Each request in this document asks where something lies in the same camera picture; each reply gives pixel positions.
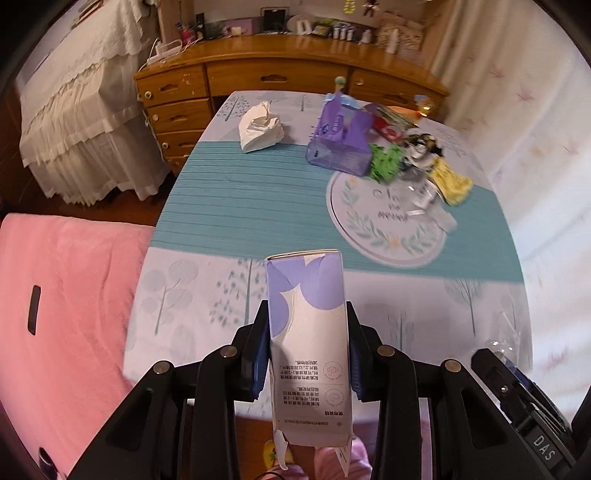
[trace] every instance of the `slipper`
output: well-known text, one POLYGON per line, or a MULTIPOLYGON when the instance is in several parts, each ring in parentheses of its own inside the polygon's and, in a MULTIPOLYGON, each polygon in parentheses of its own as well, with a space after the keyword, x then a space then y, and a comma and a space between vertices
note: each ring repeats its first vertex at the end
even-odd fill
MULTIPOLYGON (((273 442, 273 440, 267 440, 265 446, 262 448, 262 460, 265 462, 265 468, 267 470, 271 470, 275 466, 274 463, 279 465, 279 463, 276 463, 277 453, 275 451, 275 442, 273 442)), ((294 457, 291 454, 290 448, 287 447, 287 451, 285 452, 285 464, 289 465, 293 463, 294 457)))

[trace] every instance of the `purple and white carton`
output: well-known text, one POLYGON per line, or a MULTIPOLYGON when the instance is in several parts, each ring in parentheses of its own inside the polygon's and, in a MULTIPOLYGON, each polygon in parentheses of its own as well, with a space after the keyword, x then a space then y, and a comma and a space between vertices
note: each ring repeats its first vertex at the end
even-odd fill
POLYGON ((341 254, 276 255, 265 268, 277 459, 286 469, 288 443, 333 447, 347 476, 353 423, 341 254))

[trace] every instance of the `pink fabric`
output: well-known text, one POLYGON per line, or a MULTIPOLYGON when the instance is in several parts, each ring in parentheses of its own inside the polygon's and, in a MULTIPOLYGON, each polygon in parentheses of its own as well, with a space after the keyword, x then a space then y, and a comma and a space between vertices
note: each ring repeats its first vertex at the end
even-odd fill
POLYGON ((0 228, 0 398, 31 456, 68 474, 131 389, 126 330, 154 228, 11 214, 0 228), (37 332, 27 330, 33 285, 37 332))
MULTIPOLYGON (((371 477, 371 465, 363 442, 355 438, 351 444, 351 462, 349 464, 348 480, 369 480, 371 477)), ((287 465, 287 470, 276 466, 271 472, 277 472, 285 480, 308 480, 299 465, 287 465)), ((320 448, 314 455, 314 474, 316 480, 343 480, 345 474, 340 466, 339 459, 332 448, 320 448)), ((278 480, 275 475, 266 475, 262 480, 278 480)))

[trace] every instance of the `curtain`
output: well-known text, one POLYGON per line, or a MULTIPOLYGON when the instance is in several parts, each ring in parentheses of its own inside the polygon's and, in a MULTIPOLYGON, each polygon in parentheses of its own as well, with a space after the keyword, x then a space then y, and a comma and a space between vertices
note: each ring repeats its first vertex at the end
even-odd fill
POLYGON ((591 69, 533 0, 458 2, 432 72, 499 198, 530 305, 531 377, 572 418, 591 383, 591 69))

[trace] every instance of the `screw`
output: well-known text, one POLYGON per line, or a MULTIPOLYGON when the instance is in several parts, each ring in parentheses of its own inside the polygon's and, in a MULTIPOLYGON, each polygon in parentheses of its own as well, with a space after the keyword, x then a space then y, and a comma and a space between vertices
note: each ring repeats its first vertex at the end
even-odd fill
POLYGON ((220 355, 224 358, 230 358, 238 353, 238 349, 233 345, 224 345, 220 348, 220 355))
POLYGON ((154 371, 158 375, 165 374, 168 370, 170 370, 170 364, 166 360, 161 360, 154 364, 154 371))
POLYGON ((445 362, 445 368, 447 371, 457 374, 462 369, 462 365, 455 360, 448 360, 445 362))
POLYGON ((396 350, 394 349, 394 347, 390 345, 380 345, 378 347, 378 353, 381 356, 393 356, 395 351, 396 350))

